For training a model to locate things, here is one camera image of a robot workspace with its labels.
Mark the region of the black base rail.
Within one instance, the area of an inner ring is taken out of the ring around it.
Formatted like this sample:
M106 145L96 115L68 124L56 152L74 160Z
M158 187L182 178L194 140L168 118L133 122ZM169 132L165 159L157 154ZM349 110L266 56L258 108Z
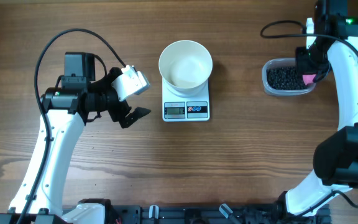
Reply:
M327 205L312 217L280 219L274 204L254 204L232 207L222 204L218 207L149 207L110 206L104 208L97 203L81 203L63 214L67 223L132 223L132 224L186 224L186 223L332 223L331 211Z

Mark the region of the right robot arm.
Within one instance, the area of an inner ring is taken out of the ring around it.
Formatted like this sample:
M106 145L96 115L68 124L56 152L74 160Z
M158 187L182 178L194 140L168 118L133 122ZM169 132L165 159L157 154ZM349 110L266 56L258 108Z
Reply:
M339 123L317 146L311 173L280 197L285 221L312 217L334 197L358 189L358 18L348 15L346 1L318 1L302 36L308 45L297 48L296 69L302 75L333 72Z

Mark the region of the clear plastic container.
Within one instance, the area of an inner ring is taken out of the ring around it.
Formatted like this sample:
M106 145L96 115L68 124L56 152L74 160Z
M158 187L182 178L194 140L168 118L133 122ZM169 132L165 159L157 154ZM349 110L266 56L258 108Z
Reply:
M295 96L311 92L316 84L305 84L295 69L294 58L269 60L262 68L264 91L272 96Z

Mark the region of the white bowl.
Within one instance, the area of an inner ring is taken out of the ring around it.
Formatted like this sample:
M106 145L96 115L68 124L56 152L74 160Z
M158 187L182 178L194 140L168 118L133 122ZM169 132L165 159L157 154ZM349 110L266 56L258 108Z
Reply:
M158 69L169 86L178 91L191 91L208 81L213 70L213 59L200 43L179 40L162 51Z

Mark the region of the white digital kitchen scale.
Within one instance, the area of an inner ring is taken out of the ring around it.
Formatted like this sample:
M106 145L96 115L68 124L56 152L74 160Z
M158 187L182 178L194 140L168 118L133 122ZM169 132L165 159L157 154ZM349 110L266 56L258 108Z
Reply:
M208 81L189 92L182 92L163 80L162 119L165 122L208 121L210 119Z

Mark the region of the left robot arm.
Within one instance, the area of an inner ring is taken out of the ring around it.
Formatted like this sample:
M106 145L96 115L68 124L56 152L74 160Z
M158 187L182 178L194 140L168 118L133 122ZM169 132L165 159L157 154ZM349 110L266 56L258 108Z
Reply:
M42 115L37 143L21 187L0 223L120 223L120 215L108 199L84 199L63 212L63 189L71 156L90 113L107 111L121 128L128 128L149 109L132 109L126 101L150 86L135 67L113 67L95 79L95 61L84 52L65 54L64 74L40 99Z

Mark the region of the black beans in container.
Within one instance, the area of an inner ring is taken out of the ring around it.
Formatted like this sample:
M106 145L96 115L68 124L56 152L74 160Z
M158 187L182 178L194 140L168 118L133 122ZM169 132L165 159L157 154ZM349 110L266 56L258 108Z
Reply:
M278 67L267 70L267 82L276 90L303 90L306 85L295 67Z

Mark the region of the pink scoop blue handle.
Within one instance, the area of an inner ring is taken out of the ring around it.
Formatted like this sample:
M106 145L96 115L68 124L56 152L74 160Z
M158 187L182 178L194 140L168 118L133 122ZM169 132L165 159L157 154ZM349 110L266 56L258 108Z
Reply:
M303 83L305 85L311 85L314 83L315 74L312 75L302 75Z

